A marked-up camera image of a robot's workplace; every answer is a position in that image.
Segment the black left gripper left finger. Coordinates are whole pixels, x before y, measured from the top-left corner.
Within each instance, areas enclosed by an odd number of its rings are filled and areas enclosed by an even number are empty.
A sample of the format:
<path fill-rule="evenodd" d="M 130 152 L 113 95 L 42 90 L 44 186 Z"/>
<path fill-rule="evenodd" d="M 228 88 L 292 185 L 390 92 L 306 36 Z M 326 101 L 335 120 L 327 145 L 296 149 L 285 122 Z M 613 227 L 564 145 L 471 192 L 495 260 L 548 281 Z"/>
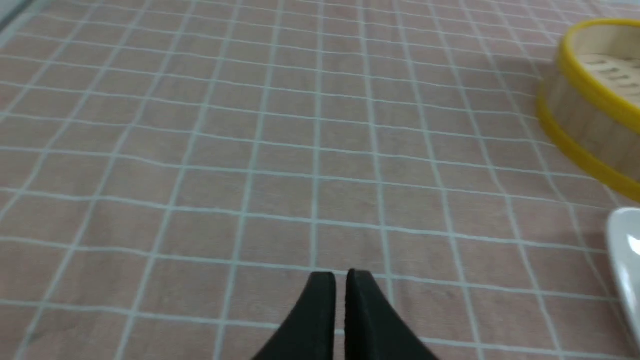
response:
<path fill-rule="evenodd" d="M 255 360 L 332 360 L 337 285 L 332 272 L 312 272 L 295 306 Z"/>

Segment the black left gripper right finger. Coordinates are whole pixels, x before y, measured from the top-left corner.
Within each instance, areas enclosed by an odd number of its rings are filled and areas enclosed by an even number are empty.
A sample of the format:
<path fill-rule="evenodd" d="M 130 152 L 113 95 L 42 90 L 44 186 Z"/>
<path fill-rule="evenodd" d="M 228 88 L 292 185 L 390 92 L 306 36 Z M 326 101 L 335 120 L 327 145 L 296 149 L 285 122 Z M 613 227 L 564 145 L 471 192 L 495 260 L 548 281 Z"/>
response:
<path fill-rule="evenodd" d="M 373 274 L 352 268 L 346 278 L 347 360 L 436 360 L 384 296 Z"/>

